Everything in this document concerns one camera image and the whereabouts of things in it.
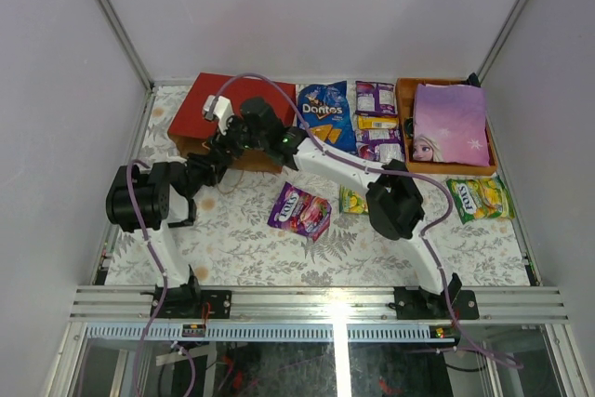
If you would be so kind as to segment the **red brown paper bag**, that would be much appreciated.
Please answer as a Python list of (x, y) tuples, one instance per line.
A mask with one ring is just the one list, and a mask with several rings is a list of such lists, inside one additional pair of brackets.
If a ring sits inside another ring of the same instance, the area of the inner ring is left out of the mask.
[(167, 130), (186, 159), (178, 186), (194, 195), (218, 185), (230, 168), (279, 173), (284, 156), (277, 150), (295, 103), (293, 84), (200, 73)]

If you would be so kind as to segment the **blue chips bag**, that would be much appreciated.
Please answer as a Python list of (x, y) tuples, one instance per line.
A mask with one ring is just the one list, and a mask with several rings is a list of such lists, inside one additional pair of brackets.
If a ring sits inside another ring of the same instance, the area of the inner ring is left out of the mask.
[(347, 90), (346, 81), (304, 86), (298, 93), (297, 107), (315, 137), (343, 152), (355, 154)]

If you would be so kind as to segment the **purple Fox's packet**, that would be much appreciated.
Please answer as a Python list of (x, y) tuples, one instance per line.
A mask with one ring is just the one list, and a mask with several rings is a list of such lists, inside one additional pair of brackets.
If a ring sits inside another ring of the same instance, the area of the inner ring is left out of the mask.
[(360, 158), (382, 164), (404, 161), (403, 140), (398, 128), (357, 129), (355, 139)]
[(326, 199), (286, 182), (272, 207), (268, 225), (316, 242), (329, 228), (331, 214), (332, 206)]

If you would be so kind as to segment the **yellow candy bar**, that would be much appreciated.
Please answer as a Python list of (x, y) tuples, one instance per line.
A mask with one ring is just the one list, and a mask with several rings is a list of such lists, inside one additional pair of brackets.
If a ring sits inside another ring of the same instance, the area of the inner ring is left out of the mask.
[(396, 116), (357, 116), (357, 126), (361, 130), (395, 129), (398, 125), (399, 119)]

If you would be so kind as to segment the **green yellow candy packet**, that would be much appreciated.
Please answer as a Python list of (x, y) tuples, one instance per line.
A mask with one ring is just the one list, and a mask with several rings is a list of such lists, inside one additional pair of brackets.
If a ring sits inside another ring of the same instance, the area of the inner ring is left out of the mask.
[(515, 218), (509, 190), (499, 176), (448, 179), (446, 185), (462, 224), (475, 220)]

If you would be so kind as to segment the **purple snack packet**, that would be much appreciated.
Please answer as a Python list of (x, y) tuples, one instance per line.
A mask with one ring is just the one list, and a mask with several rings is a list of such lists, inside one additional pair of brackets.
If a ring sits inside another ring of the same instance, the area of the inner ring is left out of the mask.
[(394, 84), (358, 80), (355, 87), (357, 115), (394, 117), (398, 114)]

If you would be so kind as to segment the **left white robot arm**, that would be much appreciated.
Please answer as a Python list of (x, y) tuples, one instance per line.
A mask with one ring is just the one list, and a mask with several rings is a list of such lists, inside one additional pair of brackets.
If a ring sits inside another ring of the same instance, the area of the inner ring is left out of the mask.
[(161, 319), (228, 319), (230, 291), (202, 289), (184, 260), (173, 230), (190, 228), (198, 209), (194, 196), (217, 186), (230, 163), (209, 155), (148, 165), (132, 160), (118, 168), (106, 197), (106, 215), (121, 232), (144, 244), (155, 274), (150, 316)]

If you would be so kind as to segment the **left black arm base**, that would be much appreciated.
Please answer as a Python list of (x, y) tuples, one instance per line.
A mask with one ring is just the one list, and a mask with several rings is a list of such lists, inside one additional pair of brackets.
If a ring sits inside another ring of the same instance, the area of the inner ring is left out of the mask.
[(191, 276), (183, 285), (156, 286), (152, 294), (151, 316), (161, 319), (227, 320), (231, 316), (232, 291), (202, 288)]

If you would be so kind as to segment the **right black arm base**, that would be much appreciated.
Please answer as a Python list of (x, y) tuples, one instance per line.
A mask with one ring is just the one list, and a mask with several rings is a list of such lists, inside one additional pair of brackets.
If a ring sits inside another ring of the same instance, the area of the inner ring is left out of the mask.
[(393, 301), (387, 307), (396, 312), (398, 320), (445, 320), (453, 311), (458, 321), (480, 318), (475, 294), (464, 289), (459, 276), (453, 273), (446, 292), (431, 294), (420, 287), (395, 287)]

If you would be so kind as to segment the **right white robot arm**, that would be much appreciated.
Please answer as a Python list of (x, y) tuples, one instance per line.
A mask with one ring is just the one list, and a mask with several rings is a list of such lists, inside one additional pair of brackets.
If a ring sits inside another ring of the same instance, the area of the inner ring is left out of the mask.
[(416, 269), (418, 290), (404, 302), (405, 310), (417, 319), (455, 319), (462, 283), (448, 273), (428, 232), (423, 198), (415, 183), (417, 175), (403, 163), (369, 162), (330, 146), (315, 137), (307, 123), (285, 126), (260, 97), (247, 99), (238, 113), (221, 95), (207, 98), (203, 114), (217, 124), (207, 146), (215, 162), (207, 185), (219, 184), (233, 161), (247, 150), (264, 152), (277, 165), (298, 172), (332, 179), (363, 196), (372, 228), (383, 237), (403, 241)]

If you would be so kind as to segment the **orange wooden tray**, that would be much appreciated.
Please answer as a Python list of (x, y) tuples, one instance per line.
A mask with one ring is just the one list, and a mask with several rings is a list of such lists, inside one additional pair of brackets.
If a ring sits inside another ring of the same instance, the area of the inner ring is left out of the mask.
[(466, 79), (401, 77), (396, 81), (395, 97), (398, 106), (400, 130), (403, 134), (405, 163), (409, 171), (422, 174), (448, 174), (475, 177), (488, 177), (494, 174), (497, 169), (497, 158), (493, 144), (492, 132), (487, 122), (487, 112), (486, 135), (489, 144), (490, 155), (490, 162), (488, 166), (418, 162), (413, 159), (413, 111), (415, 94), (419, 84), (439, 86), (468, 85), (481, 88), (479, 80), (474, 74), (468, 76)]

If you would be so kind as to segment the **purple Frozen cloth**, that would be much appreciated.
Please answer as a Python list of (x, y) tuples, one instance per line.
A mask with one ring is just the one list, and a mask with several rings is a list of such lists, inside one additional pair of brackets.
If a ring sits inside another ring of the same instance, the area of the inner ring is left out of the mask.
[(468, 85), (416, 87), (413, 159), (418, 162), (488, 166), (486, 100)]

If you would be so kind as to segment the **aluminium front rail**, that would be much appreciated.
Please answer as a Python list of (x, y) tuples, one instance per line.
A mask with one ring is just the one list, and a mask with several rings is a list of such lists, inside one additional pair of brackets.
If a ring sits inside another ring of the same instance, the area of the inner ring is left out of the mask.
[[(344, 317), (349, 323), (399, 321), (387, 304), (393, 287), (228, 286), (230, 322), (322, 323)], [(464, 324), (567, 324), (561, 292), (550, 286), (473, 286), (480, 318)], [(80, 285), (69, 319), (78, 322), (145, 322), (152, 288)]]

